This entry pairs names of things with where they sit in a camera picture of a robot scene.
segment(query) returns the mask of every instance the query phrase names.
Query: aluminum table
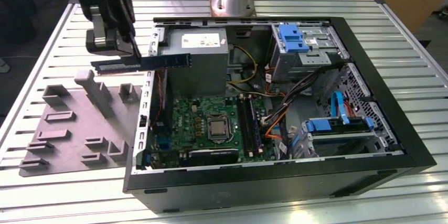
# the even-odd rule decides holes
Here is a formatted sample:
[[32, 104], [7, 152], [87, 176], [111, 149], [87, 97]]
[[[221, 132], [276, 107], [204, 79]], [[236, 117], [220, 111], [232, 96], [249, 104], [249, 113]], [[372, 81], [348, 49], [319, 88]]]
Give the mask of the aluminum table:
[[[208, 16], [208, 0], [133, 0], [136, 41], [148, 51], [152, 18]], [[31, 76], [0, 129], [0, 222], [97, 223], [445, 223], [448, 212], [448, 77], [385, 4], [373, 0], [256, 0], [257, 16], [341, 16], [360, 40], [437, 166], [356, 197], [155, 215], [121, 192], [124, 168], [23, 178], [19, 163], [44, 111], [51, 84], [77, 87], [73, 76], [91, 68], [79, 4], [67, 6]], [[116, 86], [140, 84], [144, 73], [101, 76]]]

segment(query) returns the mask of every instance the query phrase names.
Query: expansion slot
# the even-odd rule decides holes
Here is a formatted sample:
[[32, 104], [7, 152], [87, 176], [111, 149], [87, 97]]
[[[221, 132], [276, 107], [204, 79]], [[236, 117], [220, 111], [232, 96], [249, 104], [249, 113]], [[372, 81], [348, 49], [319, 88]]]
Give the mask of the expansion slot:
[[263, 143], [260, 138], [260, 129], [253, 108], [253, 101], [251, 97], [243, 95], [237, 98], [237, 110], [244, 143], [244, 154], [248, 157], [253, 157], [255, 154], [263, 153]]

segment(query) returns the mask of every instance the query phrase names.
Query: motherboard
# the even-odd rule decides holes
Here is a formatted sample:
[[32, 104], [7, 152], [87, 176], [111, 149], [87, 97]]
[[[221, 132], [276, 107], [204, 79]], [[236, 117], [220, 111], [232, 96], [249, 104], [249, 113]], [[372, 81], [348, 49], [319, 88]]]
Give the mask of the motherboard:
[[[249, 113], [244, 102], [251, 103]], [[207, 97], [175, 99], [173, 127], [171, 136], [159, 136], [160, 151], [156, 152], [163, 168], [183, 166], [183, 156], [211, 156], [213, 150], [227, 152], [236, 163], [275, 160], [273, 145], [265, 140], [256, 128], [256, 140], [245, 135], [245, 117], [253, 114], [255, 122], [265, 116], [264, 101], [261, 97], [241, 99], [240, 97]]]

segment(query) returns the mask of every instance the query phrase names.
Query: ram slot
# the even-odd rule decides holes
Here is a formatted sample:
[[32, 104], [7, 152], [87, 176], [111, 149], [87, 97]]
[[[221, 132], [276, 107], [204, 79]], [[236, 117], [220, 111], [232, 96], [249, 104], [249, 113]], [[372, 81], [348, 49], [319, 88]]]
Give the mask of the ram slot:
[[239, 112], [240, 132], [243, 137], [244, 156], [253, 157], [253, 142], [251, 140], [251, 128], [248, 125], [248, 114], [245, 110], [247, 97], [239, 97], [236, 109]]
[[257, 121], [257, 115], [253, 107], [253, 99], [248, 99], [248, 105], [249, 105], [249, 115], [251, 115], [251, 133], [252, 133], [252, 139], [253, 139], [253, 152], [255, 153], [263, 153], [263, 142], [260, 137], [260, 128], [259, 128], [259, 121]]

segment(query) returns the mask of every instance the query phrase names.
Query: yellow wire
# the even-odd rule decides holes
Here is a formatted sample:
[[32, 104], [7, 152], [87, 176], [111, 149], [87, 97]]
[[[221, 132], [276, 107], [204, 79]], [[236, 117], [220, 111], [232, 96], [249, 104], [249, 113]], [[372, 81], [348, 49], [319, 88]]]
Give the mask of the yellow wire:
[[257, 63], [255, 62], [255, 58], [253, 56], [249, 54], [248, 51], [245, 51], [245, 49], [237, 45], [233, 45], [233, 47], [236, 47], [239, 50], [241, 50], [247, 55], [248, 57], [251, 58], [252, 62], [253, 62], [253, 73], [251, 75], [249, 78], [244, 79], [244, 80], [240, 80], [240, 81], [228, 81], [227, 83], [243, 83], [243, 82], [247, 82], [248, 80], [251, 80], [253, 78], [253, 76], [257, 74]]

